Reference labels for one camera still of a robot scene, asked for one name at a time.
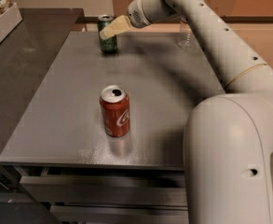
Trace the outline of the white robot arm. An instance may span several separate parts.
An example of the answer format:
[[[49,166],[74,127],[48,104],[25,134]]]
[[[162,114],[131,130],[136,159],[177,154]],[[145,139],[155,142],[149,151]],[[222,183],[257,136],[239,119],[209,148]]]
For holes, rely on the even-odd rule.
[[[184,129],[190,224],[273,224],[273,69],[204,0],[134,0],[103,39],[182,16],[224,94],[201,102]]]

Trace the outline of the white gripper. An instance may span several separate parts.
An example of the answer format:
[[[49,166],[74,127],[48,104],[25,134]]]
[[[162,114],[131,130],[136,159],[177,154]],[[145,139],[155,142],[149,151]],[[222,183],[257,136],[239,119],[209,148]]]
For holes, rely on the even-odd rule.
[[[114,19],[100,32],[100,38],[109,39],[127,32],[131,26],[144,28],[157,21],[173,17],[173,9],[165,0],[134,0],[128,6],[128,16],[122,15]]]

